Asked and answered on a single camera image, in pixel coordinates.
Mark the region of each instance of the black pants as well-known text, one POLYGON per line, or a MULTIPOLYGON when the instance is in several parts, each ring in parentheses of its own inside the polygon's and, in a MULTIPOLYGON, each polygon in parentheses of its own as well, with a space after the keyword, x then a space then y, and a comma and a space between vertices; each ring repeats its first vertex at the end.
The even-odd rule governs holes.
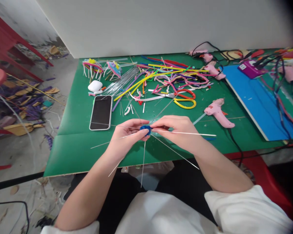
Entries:
MULTIPOLYGON (((195 159, 190 161, 198 166, 195 159)), ((216 224, 204 198, 204 193, 211 191, 212 188, 202 172, 185 160, 174 161, 174 165, 175 167, 159 182, 155 191, 174 195, 216 224)), ((131 201, 138 193, 145 192, 135 177, 120 171, 120 168, 116 171, 98 217, 100 233, 115 233, 131 201)), ((86 173, 75 175, 71 187, 64 196, 65 200, 85 176, 86 173)))

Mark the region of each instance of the blue cutting mat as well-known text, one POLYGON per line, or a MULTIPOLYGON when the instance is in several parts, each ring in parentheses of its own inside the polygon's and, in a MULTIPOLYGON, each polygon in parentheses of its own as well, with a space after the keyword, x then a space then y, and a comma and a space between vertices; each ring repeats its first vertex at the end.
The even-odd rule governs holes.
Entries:
MULTIPOLYGON (((273 94, 257 79, 249 79, 237 66, 224 67, 229 85, 267 141, 286 140, 273 94)), ((293 139, 293 124, 283 114, 284 125, 293 139)))

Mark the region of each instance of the phone screen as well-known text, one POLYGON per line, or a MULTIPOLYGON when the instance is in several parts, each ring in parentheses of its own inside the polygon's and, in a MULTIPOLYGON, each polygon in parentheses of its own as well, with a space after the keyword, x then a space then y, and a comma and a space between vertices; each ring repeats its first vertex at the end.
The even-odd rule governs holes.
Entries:
POLYGON ((112 96, 95 96, 90 130, 108 130, 111 124, 112 96))

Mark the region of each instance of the pipe cleaner craft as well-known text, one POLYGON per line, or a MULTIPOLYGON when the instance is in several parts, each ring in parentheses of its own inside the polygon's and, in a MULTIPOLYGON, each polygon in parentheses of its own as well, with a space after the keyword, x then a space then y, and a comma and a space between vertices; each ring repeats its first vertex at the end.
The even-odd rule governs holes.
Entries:
POLYGON ((90 83, 91 83, 91 80, 94 78, 94 75, 96 74, 95 78, 97 79, 98 77, 98 73, 100 73, 100 76, 98 78, 98 80, 101 79, 101 75, 103 73, 103 68, 101 66, 101 64, 97 63, 96 60, 94 59, 85 59, 83 62, 82 62, 82 65, 84 67, 84 75, 87 77, 87 74, 86 74, 86 70, 85 68, 88 69, 88 78, 90 78, 90 83))
POLYGON ((120 78, 121 76, 121 67, 119 66, 119 64, 115 61, 113 62, 106 62, 107 64, 107 69, 110 69, 112 72, 113 72, 113 76, 111 77, 110 81, 113 81, 115 79, 113 79, 114 75, 117 76, 116 79, 120 78))

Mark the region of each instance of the green tabletop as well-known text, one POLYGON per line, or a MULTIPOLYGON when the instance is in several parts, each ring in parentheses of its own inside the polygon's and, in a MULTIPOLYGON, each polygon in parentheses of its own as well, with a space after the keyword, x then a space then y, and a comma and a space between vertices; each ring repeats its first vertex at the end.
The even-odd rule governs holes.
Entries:
MULTIPOLYGON (((194 59, 186 54, 153 55, 152 57, 159 59, 163 57, 164 59, 174 60, 187 65, 195 66, 196 68, 201 68, 203 65, 201 60, 194 59)), ((100 59, 113 60, 118 58, 128 58, 127 61, 123 62, 131 62, 129 57, 100 59)), ((138 63, 148 63, 147 60, 140 56, 132 56, 132 60, 138 63)), ((104 153, 108 144, 94 149, 90 148, 110 141, 115 129, 114 126, 111 126, 111 128, 107 131, 89 130, 94 97, 88 96, 89 79, 83 76, 82 61, 83 59, 79 60, 63 119, 58 135, 54 139, 44 176, 56 176, 89 171, 92 165, 104 153)), ((131 66, 123 67, 122 74, 130 68, 131 66)), ((101 81, 104 86, 111 84, 110 81, 104 81, 102 78, 101 81)), ((213 79, 213 83, 214 84, 209 90, 200 89, 194 91, 197 102, 197 106, 195 108, 187 110, 171 102, 170 105, 156 119, 159 119, 164 115, 185 115, 188 116, 191 121, 195 121, 203 114, 204 109, 211 104, 213 100, 225 98, 225 104, 222 106, 222 110, 228 113, 226 117, 236 125, 236 127, 232 129, 232 133, 243 151, 272 148, 283 145, 282 142, 265 141, 243 106, 238 101, 237 97, 225 86, 223 82, 218 82, 213 79)), ((154 89, 157 84, 158 82, 148 82, 146 90, 154 89)), ((151 92, 146 94, 147 98, 154 96, 155 95, 151 94, 151 92)), ((290 107, 291 111, 289 112, 293 117, 293 106, 286 98, 284 99, 286 102, 285 105, 286 107, 290 107)), ((170 101, 170 98, 163 98, 159 103, 158 100, 146 102, 144 113, 142 113, 143 105, 140 106, 136 101, 132 101, 132 104, 141 119, 152 121, 170 101)), ((127 116, 120 115, 121 106, 124 111, 128 102, 129 100, 127 98, 123 98, 120 101, 122 105, 118 104, 115 111, 112 113, 111 124, 117 125, 128 119, 138 118, 136 114, 132 113, 127 116)), ((223 154, 238 151, 237 147, 230 139, 226 129, 224 129, 213 116, 203 117, 195 126, 200 133, 216 134, 216 140, 210 142, 223 154)), ((162 138, 160 135, 156 133, 154 135, 159 137, 161 141, 173 148, 183 157, 193 157, 193 155, 180 149, 173 143, 162 138)), ((136 143, 129 151, 125 159, 120 163, 119 167, 142 164, 143 152, 144 143, 136 143)), ((166 147, 154 137, 151 137, 147 141, 145 164, 179 159, 181 159, 179 155, 174 153, 171 149, 166 147)))

